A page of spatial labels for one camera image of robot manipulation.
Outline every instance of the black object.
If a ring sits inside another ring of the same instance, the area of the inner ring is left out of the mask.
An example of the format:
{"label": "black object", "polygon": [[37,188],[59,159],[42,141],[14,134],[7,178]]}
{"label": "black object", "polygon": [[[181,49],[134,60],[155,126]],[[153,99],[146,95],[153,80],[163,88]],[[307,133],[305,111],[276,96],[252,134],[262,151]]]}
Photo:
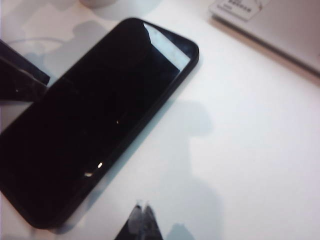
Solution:
{"label": "black object", "polygon": [[0,100],[39,101],[50,77],[0,40]]}
{"label": "black object", "polygon": [[163,240],[151,207],[136,205],[115,240]]}
{"label": "black object", "polygon": [[0,135],[0,190],[32,226],[59,226],[198,58],[190,40],[122,21]]}
{"label": "black object", "polygon": [[0,57],[0,100],[34,102],[46,93],[47,86],[28,72]]}

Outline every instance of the black smartphone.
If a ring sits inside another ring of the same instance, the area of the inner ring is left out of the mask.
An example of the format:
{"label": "black smartphone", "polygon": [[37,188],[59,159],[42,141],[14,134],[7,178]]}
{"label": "black smartphone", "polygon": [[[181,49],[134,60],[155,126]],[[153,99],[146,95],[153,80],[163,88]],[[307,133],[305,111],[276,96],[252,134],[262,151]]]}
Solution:
{"label": "black smartphone", "polygon": [[137,18],[118,24],[0,135],[0,190],[36,228],[61,225],[199,59]]}

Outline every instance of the white table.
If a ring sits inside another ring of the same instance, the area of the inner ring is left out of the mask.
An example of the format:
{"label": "white table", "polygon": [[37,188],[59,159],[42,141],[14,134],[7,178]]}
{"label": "white table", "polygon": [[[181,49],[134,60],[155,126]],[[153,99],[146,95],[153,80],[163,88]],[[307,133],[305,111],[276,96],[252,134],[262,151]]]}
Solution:
{"label": "white table", "polygon": [[[137,201],[165,240],[320,236],[320,79],[212,19],[212,1],[2,0],[2,39],[54,79],[129,16],[200,61],[65,228],[31,228],[2,196],[1,240],[113,240]],[[25,107],[1,106],[2,128]]]}

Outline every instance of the white cup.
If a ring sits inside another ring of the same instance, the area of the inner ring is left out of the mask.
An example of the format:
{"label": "white cup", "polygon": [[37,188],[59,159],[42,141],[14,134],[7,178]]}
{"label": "white cup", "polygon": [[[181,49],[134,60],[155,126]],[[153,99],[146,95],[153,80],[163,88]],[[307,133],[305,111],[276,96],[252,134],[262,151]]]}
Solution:
{"label": "white cup", "polygon": [[89,8],[103,7],[113,4],[116,0],[80,0],[80,2]]}

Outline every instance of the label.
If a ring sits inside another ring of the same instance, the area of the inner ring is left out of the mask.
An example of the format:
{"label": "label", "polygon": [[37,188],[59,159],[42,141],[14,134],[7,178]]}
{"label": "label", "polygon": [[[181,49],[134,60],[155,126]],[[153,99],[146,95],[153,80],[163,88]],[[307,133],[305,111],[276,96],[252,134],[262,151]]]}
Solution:
{"label": "label", "polygon": [[271,0],[222,0],[218,6],[248,21],[259,13]]}

